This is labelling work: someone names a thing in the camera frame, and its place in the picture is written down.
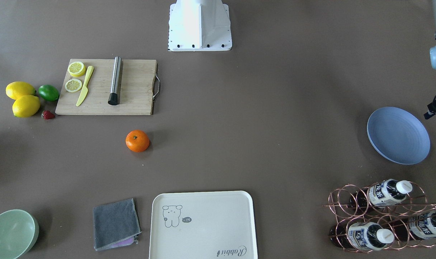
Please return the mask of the tea bottle top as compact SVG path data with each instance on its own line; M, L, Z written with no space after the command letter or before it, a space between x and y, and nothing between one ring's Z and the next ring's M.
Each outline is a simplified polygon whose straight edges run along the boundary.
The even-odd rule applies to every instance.
M387 206L403 202L412 190L413 184L407 180L388 179L354 193L347 207L360 212L382 210Z

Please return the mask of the cream rabbit tray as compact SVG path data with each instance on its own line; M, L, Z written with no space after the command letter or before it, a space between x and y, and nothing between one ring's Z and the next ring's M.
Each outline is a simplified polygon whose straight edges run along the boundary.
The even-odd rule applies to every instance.
M245 191L164 193L152 203L150 259L257 259Z

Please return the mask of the orange fruit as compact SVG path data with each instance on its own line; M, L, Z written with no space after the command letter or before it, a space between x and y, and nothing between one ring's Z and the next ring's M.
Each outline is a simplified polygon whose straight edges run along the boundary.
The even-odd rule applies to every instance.
M150 146L150 139L144 131L131 131L125 138L126 146L134 152L145 151Z

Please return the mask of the lemon slice lower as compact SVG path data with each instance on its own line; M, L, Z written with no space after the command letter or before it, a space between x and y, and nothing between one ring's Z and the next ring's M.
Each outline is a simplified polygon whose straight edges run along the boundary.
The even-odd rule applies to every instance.
M67 92L75 93L81 90L81 88L83 87L83 83L81 82L81 80L73 78L68 80L65 83L64 87Z

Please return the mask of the red strawberry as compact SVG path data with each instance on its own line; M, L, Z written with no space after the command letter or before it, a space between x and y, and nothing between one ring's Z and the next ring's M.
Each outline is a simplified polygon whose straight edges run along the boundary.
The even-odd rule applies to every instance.
M50 120L50 119L54 119L54 118L55 118L55 114L52 113L50 110L44 110L44 111L41 113L41 117L42 117L44 120Z

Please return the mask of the wooden cutting board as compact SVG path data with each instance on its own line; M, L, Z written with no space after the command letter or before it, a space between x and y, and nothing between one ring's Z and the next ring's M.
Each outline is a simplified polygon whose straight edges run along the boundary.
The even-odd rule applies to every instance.
M76 106L80 93L70 93L62 87L55 109L58 115L152 115L156 60L122 60L117 105L108 103L114 60L80 59L80 61L85 66L94 67L88 84L88 94L83 103Z

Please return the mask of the yellow plastic knife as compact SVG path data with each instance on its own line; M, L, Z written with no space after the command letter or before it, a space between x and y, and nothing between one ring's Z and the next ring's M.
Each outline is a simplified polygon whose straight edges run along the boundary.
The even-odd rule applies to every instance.
M90 65L87 67L84 82L83 82L82 89L81 89L81 93L80 93L78 100L75 104L76 106L80 106L88 94L88 84L89 84L89 81L90 81L91 76L93 74L93 71L94 71L94 66Z

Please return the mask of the whole lemon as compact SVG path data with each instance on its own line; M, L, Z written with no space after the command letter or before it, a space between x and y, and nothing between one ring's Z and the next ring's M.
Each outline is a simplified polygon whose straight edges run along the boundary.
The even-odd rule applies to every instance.
M26 118L35 115L40 109L40 99L35 95L24 95L18 98L12 105L15 117Z
M9 98L17 100L24 95L35 95L36 90L27 82L15 81L6 86L5 93Z

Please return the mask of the blue plate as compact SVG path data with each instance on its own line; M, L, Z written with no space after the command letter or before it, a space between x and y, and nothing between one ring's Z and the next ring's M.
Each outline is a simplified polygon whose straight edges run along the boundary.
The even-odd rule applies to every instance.
M388 106L372 112L367 136L382 157L397 164L418 164L430 152L430 136L424 125L400 108Z

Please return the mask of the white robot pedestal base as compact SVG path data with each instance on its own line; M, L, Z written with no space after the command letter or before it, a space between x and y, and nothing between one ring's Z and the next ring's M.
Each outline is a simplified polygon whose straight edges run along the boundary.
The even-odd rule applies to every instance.
M170 5L169 51L232 49L229 7L221 0L177 0Z

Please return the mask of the tea bottle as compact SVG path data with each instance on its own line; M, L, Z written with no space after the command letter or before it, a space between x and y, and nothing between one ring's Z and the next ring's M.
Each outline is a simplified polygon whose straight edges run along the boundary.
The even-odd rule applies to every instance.
M395 241L394 233L391 230L374 222L333 226L329 236L335 246L359 252L382 250Z
M416 241L436 238L436 212L423 213L396 220L390 224L400 241Z
M403 202L412 190L413 184L407 180L388 179L354 193L347 207L360 212L382 210L387 206Z

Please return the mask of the green lime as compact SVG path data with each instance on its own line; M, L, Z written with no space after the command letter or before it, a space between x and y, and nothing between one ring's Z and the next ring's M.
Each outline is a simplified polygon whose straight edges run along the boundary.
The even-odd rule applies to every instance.
M60 97L60 92L50 84L40 86L38 93L46 101L57 101Z

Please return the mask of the whole lemon far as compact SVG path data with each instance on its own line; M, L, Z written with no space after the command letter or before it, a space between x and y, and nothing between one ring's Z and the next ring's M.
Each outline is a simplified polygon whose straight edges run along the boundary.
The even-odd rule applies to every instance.
M36 90L27 82L15 81L6 86L5 93L9 98L17 100L24 95L35 95Z

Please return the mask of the lemon half upper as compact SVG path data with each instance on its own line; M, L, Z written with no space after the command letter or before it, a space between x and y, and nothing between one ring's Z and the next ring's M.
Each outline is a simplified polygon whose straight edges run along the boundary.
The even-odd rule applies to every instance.
M67 72L72 77L81 77L86 74L86 66L81 61L74 61L69 64Z

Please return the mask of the steel muddler black tip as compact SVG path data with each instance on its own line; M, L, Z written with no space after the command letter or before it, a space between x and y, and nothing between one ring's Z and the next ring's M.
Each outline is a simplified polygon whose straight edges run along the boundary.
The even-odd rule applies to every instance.
M123 61L121 57L116 56L114 58L111 91L108 98L109 105L119 104L119 92L120 92L120 85L121 85L122 69L123 69Z

